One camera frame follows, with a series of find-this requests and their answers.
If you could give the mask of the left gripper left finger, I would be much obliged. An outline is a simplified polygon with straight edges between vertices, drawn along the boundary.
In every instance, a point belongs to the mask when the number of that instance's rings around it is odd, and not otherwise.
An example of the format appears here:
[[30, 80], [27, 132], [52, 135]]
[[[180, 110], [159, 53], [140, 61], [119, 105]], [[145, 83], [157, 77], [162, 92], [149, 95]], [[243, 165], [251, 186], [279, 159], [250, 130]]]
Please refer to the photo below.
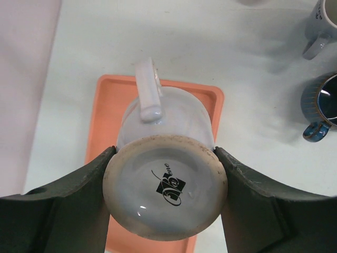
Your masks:
[[102, 193], [109, 147], [90, 163], [26, 194], [1, 198], [1, 252], [104, 252]]

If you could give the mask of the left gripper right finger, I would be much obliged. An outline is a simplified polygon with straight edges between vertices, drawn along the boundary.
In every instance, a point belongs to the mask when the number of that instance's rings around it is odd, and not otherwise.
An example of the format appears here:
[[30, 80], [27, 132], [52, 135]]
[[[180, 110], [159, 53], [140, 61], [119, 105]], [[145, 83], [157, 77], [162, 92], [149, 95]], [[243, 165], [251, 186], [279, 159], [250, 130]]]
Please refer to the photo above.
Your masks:
[[214, 150], [228, 180], [221, 212], [228, 252], [336, 252], [336, 197], [299, 190]]

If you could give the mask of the clear glass mug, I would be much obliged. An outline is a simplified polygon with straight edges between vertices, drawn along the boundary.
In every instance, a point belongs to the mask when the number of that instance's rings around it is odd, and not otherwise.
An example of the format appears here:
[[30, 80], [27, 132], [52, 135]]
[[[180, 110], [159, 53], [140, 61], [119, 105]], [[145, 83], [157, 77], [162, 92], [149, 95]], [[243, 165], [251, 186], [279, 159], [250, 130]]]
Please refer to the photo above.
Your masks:
[[191, 93], [162, 86], [149, 57], [136, 64], [135, 79], [138, 96], [123, 115], [105, 170], [104, 201], [140, 237], [192, 237], [217, 219], [228, 191], [209, 114]]

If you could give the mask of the dark blue mug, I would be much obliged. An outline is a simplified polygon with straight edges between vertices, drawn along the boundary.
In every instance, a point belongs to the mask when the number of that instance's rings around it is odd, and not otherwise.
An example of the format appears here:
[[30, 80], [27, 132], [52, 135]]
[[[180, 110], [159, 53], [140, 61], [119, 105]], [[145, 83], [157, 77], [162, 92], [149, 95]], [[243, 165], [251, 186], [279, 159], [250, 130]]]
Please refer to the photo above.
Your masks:
[[322, 140], [336, 128], [336, 72], [311, 80], [301, 95], [301, 110], [309, 121], [303, 137], [309, 142]]

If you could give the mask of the grey blue mug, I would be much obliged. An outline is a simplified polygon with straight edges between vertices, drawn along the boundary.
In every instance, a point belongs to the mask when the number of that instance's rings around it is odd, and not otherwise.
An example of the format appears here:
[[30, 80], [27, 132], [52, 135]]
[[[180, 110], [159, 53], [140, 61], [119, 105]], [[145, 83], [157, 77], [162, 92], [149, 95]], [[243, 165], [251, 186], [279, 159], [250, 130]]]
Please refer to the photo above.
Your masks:
[[304, 31], [308, 44], [302, 56], [306, 60], [315, 58], [323, 48], [336, 42], [336, 0], [317, 1]]

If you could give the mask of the large peach mug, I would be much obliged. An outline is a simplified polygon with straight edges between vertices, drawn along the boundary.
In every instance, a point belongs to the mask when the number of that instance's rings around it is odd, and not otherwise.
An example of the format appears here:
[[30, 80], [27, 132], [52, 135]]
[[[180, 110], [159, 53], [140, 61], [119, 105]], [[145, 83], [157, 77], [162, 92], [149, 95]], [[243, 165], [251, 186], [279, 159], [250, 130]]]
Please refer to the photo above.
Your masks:
[[267, 0], [237, 0], [242, 5], [254, 7], [254, 6], [260, 6], [267, 2]]

